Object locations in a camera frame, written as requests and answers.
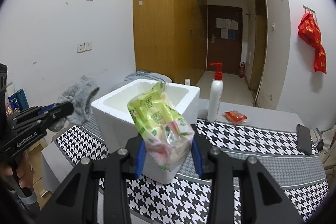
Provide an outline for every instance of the houndstooth tablecloth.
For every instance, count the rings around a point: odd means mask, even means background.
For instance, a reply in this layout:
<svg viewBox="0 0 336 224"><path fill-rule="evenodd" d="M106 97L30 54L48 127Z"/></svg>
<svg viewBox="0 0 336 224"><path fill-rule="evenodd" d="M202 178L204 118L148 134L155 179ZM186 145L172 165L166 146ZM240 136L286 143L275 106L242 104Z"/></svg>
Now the houndstooth tablecloth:
<svg viewBox="0 0 336 224"><path fill-rule="evenodd" d="M308 219L328 193L325 172L318 152L306 156L296 149L296 133L233 126L198 119L200 134L229 156L245 159L255 155L283 188L304 220ZM82 157L93 160L107 156L108 149L95 119L83 127L73 126L55 140L74 166ZM198 179L191 155L169 185L142 176L127 181L131 213L158 223L206 223L211 182ZM241 223L239 182L234 178L234 223Z"/></svg>

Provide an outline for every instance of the floor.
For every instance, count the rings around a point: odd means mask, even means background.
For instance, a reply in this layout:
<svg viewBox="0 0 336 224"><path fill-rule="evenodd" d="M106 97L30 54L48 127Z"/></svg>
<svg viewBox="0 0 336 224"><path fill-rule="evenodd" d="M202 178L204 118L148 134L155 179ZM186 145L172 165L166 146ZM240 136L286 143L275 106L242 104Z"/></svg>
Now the floor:
<svg viewBox="0 0 336 224"><path fill-rule="evenodd" d="M210 86L213 80L213 75L213 71L206 71L196 84L196 86L201 89L199 94L200 98L210 98ZM240 78L238 75L224 73L223 83L224 88L221 98L222 102L253 106L253 97L244 78Z"/></svg>

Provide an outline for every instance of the plastic snack bag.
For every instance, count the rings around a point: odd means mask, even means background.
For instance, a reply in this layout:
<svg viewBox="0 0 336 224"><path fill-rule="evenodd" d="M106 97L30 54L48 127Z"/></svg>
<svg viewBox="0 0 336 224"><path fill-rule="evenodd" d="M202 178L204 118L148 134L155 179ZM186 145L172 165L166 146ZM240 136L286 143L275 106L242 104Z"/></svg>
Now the plastic snack bag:
<svg viewBox="0 0 336 224"><path fill-rule="evenodd" d="M245 116L244 114L241 114L240 112L236 110L224 112L223 116L229 122L233 122L233 124L240 124L240 123L244 123L247 121L247 116Z"/></svg>
<svg viewBox="0 0 336 224"><path fill-rule="evenodd" d="M165 93L166 83L154 87L127 105L146 150L162 170L173 170L188 156L194 130L174 109Z"/></svg>

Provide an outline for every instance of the blue gripper pad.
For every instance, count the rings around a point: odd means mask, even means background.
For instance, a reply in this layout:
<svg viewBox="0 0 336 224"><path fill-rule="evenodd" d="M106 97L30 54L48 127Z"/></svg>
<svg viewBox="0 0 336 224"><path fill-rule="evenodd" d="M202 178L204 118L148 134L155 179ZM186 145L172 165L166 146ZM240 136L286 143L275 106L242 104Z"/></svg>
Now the blue gripper pad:
<svg viewBox="0 0 336 224"><path fill-rule="evenodd" d="M45 111L52 109L55 106L55 104L51 104L48 106L45 106L43 108L41 108L40 112L38 112L37 115L42 115Z"/></svg>
<svg viewBox="0 0 336 224"><path fill-rule="evenodd" d="M143 166L145 164L146 159L146 147L145 142L142 141L138 150L138 154L136 156L136 165L135 165L135 177L138 179L142 174Z"/></svg>
<svg viewBox="0 0 336 224"><path fill-rule="evenodd" d="M201 178L203 175L202 158L198 150L198 146L197 146L195 139L193 139L193 146L191 147L191 154L193 155L196 174L199 176L199 178Z"/></svg>

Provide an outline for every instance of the bolt head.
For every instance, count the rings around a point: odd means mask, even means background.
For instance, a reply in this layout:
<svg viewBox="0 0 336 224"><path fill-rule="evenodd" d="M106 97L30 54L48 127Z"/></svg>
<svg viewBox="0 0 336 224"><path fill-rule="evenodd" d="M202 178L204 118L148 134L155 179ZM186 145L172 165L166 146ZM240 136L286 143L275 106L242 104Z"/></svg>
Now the bolt head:
<svg viewBox="0 0 336 224"><path fill-rule="evenodd" d="M90 163L90 161L91 161L90 158L84 157L81 159L81 164L87 165Z"/></svg>
<svg viewBox="0 0 336 224"><path fill-rule="evenodd" d="M127 153L128 153L128 150L126 148L118 149L118 154L121 156L125 156Z"/></svg>
<svg viewBox="0 0 336 224"><path fill-rule="evenodd" d="M218 147L213 147L210 149L210 153L214 156L218 155L221 152L221 150Z"/></svg>
<svg viewBox="0 0 336 224"><path fill-rule="evenodd" d="M247 161L251 164L256 164L258 160L257 160L256 157L250 156L250 157L247 158Z"/></svg>

